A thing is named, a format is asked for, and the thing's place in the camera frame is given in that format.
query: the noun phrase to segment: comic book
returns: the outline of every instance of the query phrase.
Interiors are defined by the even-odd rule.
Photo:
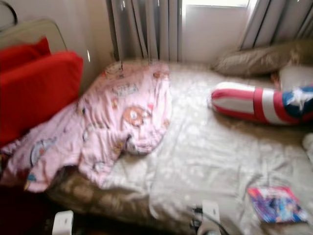
[[[308,214],[299,204],[290,188],[249,188],[253,207],[259,218],[267,223],[306,222]]]

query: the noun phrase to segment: white wall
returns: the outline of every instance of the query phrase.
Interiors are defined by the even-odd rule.
[[[248,19],[245,7],[187,5],[182,24],[184,62],[210,63],[240,45]]]
[[[56,22],[67,48],[84,58],[82,91],[106,65],[112,62],[110,52],[113,48],[105,0],[7,0],[7,2],[15,9],[20,22],[42,17]]]

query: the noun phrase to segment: captain america pillow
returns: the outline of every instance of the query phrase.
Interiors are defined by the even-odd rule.
[[[313,119],[313,86],[299,87],[284,92],[283,103],[287,113],[302,121]]]
[[[214,110],[233,117],[277,125],[313,119],[313,86],[290,92],[222,82],[211,94]]]

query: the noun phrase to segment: cable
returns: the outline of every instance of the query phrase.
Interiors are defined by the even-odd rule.
[[[204,213],[203,210],[202,210],[202,208],[200,208],[200,207],[195,207],[195,208],[192,208],[192,211],[193,211],[194,213],[201,214],[202,217],[204,216],[204,217],[207,218],[208,220],[210,220],[210,221],[212,221],[213,223],[215,223],[215,224],[219,227],[219,229],[220,229],[220,231],[223,233],[223,235],[230,235],[230,234],[226,231],[226,229],[222,226],[222,224],[220,224],[218,221],[216,221],[214,218],[212,218],[212,217],[209,216],[208,214]]]
[[[217,222],[215,219],[213,219],[212,217],[210,217],[208,214],[206,213],[202,213],[202,215],[204,215],[205,218],[211,220],[213,223],[215,223],[219,228],[220,230],[222,231],[223,235],[230,235],[226,229],[222,226],[222,224],[220,224],[219,222]]]
[[[12,15],[13,15],[13,18],[14,18],[13,24],[14,24],[14,25],[17,25],[17,23],[18,23],[18,16],[17,16],[17,14],[16,14],[14,8],[13,8],[10,4],[8,4],[7,2],[5,2],[5,1],[0,1],[0,4],[6,6],[7,8],[9,8],[9,10],[11,11],[11,13],[12,13]],[[0,32],[3,31],[3,30],[6,29],[6,28],[7,28],[7,26],[1,27],[1,28],[0,28]]]

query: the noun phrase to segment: white star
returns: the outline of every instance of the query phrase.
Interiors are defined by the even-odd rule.
[[[299,110],[302,111],[304,103],[310,99],[313,99],[313,92],[304,92],[300,88],[292,91],[293,96],[287,101],[287,104],[293,106],[299,106]]]

